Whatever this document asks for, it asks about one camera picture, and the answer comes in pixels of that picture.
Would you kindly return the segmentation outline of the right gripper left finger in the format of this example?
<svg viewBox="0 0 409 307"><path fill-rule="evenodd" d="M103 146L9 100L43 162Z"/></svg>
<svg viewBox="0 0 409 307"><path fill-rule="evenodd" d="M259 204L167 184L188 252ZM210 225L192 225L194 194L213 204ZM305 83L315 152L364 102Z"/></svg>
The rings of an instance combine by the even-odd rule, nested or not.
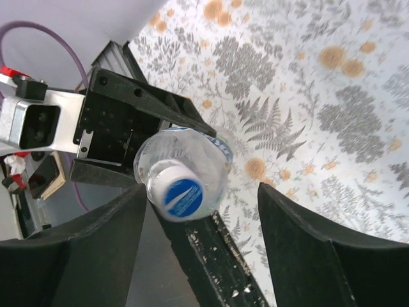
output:
<svg viewBox="0 0 409 307"><path fill-rule="evenodd" d="M146 202L138 184L67 223L1 241L1 306L124 306Z"/></svg>

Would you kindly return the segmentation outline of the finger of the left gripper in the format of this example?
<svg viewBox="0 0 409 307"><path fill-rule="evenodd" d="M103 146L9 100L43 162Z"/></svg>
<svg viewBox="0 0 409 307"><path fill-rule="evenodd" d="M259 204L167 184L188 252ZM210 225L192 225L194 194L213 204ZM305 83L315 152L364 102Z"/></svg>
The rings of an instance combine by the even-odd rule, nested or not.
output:
<svg viewBox="0 0 409 307"><path fill-rule="evenodd" d="M217 135L215 129L203 120L189 98L167 91L163 93L164 98L159 99L146 89L136 88L134 108L171 124L196 129L211 137Z"/></svg>
<svg viewBox="0 0 409 307"><path fill-rule="evenodd" d="M135 185L134 174L124 166L115 166L85 159L74 159L70 166L72 182L129 188Z"/></svg>

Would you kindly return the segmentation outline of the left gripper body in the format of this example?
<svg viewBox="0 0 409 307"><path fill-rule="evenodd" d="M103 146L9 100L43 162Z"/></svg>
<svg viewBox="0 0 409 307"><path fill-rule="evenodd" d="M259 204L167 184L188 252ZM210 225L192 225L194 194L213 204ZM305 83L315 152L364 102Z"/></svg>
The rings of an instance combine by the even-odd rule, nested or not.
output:
<svg viewBox="0 0 409 307"><path fill-rule="evenodd" d="M77 158L129 165L164 121L166 92L144 81L95 67L73 137Z"/></svg>

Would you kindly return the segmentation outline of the clear bottle silver label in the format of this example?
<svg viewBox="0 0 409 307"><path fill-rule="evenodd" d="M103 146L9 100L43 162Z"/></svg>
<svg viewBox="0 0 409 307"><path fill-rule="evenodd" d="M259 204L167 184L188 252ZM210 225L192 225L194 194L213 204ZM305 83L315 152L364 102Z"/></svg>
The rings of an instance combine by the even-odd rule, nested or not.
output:
<svg viewBox="0 0 409 307"><path fill-rule="evenodd" d="M197 175L203 186L203 202L189 221L208 217L218 210L228 187L235 142L229 130L224 127L215 130L215 137L187 127L161 130L141 145L134 158L135 180L145 187L150 168L159 161L176 161Z"/></svg>

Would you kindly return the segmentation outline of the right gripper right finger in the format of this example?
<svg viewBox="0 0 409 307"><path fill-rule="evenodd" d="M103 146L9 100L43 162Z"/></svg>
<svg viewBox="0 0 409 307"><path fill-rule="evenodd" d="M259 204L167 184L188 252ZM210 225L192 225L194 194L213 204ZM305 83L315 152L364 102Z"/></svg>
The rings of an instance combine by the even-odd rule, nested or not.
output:
<svg viewBox="0 0 409 307"><path fill-rule="evenodd" d="M278 306L408 306L408 245L357 232L267 184L258 210Z"/></svg>

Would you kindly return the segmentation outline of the white blue bottle cap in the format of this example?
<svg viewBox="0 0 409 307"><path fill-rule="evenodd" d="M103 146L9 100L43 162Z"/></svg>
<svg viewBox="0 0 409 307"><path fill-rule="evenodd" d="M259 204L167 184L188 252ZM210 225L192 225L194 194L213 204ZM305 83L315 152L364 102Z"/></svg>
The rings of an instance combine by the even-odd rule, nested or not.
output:
<svg viewBox="0 0 409 307"><path fill-rule="evenodd" d="M176 161L159 161L149 170L146 189L159 214L172 222L194 218L203 202L203 186L197 175Z"/></svg>

